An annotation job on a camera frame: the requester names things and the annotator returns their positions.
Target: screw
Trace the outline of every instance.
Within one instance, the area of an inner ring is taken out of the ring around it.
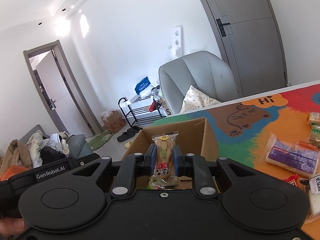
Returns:
[[[163,192],[163,193],[160,193],[160,197],[169,197],[169,194],[168,194],[168,193]]]
[[[123,194],[126,194],[127,192],[128,192],[128,189],[126,187],[115,187],[112,190],[112,193],[116,195],[123,195]]]
[[[213,195],[216,190],[213,187],[203,187],[200,189],[200,193],[203,195]]]

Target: door frame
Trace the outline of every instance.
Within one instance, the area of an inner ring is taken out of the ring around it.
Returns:
[[[209,22],[210,22],[213,34],[214,34],[214,36],[216,38],[216,41],[217,41],[217,44],[218,44],[218,48],[220,50],[220,54],[221,54],[221,57],[222,57],[222,60],[225,63],[227,63],[228,66],[230,67],[230,62],[229,62],[229,59],[228,59],[228,56],[227,56],[226,49],[224,47],[224,43],[222,41],[221,33],[220,33],[220,30],[219,30],[219,28],[217,26],[216,20],[215,20],[213,14],[212,14],[212,11],[210,9],[209,2],[207,0],[200,0],[200,1],[202,3],[204,11],[205,11],[205,13],[206,13],[206,15],[208,17]],[[284,48],[283,48],[283,42],[282,42],[282,38],[281,38],[281,33],[280,33],[280,30],[279,30],[278,22],[276,20],[275,12],[274,12],[274,10],[272,8],[272,5],[271,5],[271,1],[267,0],[267,2],[268,2],[268,5],[269,5],[269,8],[270,8],[272,17],[273,17],[273,21],[274,21],[274,23],[276,25],[276,31],[277,31],[277,34],[278,34],[278,37],[279,37],[280,49],[281,49],[281,54],[282,54],[282,62],[283,62],[283,66],[284,66],[284,79],[285,79],[285,84],[288,86],[287,65],[286,65],[286,61],[285,61],[285,54],[284,54]]]
[[[103,128],[99,124],[99,122],[98,122],[97,118],[95,117],[95,115],[93,114],[88,102],[86,101],[86,99],[85,99],[85,97],[84,97],[84,95],[83,95],[83,93],[82,93],[82,91],[76,81],[76,78],[72,73],[72,70],[71,70],[70,65],[67,61],[67,58],[62,50],[62,46],[61,46],[59,40],[51,42],[49,44],[39,46],[34,49],[23,51],[23,55],[25,57],[31,78],[33,80],[33,83],[34,83],[36,90],[38,91],[38,94],[39,94],[48,114],[50,115],[52,121],[54,123],[56,122],[56,120],[54,118],[52,118],[52,116],[51,116],[52,111],[51,111],[50,107],[48,106],[48,104],[47,104],[47,102],[46,102],[46,100],[40,90],[40,87],[39,87],[38,82],[36,80],[36,76],[33,73],[32,66],[29,61],[29,58],[31,58],[31,57],[34,57],[36,55],[39,55],[39,54],[42,54],[44,52],[51,51],[51,50],[53,51],[55,62],[56,62],[57,68],[61,74],[61,77],[63,78],[64,83],[65,83],[76,107],[78,108],[81,116],[83,117],[84,121],[87,124],[89,124],[88,127],[89,127],[90,131],[92,132],[93,135],[102,133]]]

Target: pile of clothes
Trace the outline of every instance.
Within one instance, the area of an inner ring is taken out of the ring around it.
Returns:
[[[54,133],[49,139],[43,139],[42,132],[37,131],[26,145],[19,140],[13,140],[4,157],[0,159],[0,181],[14,174],[68,157],[69,147],[66,141],[68,137],[70,135],[61,132]]]

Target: slipper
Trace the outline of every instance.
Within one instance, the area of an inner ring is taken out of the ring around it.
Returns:
[[[130,147],[130,145],[132,144],[132,142],[133,141],[128,141],[125,145],[124,145],[124,147],[126,147],[127,149]]]
[[[125,140],[132,138],[134,135],[134,132],[123,132],[122,135],[117,138],[117,140],[118,142],[124,142]]]
[[[129,128],[127,130],[127,132],[134,132],[134,133],[138,133],[140,130],[143,130],[143,128],[138,127],[137,125],[132,126],[131,128]]]

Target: paw print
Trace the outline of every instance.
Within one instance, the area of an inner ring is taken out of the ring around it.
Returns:
[[[237,130],[233,130],[230,132],[230,136],[238,136],[238,135],[240,135],[240,132]]]

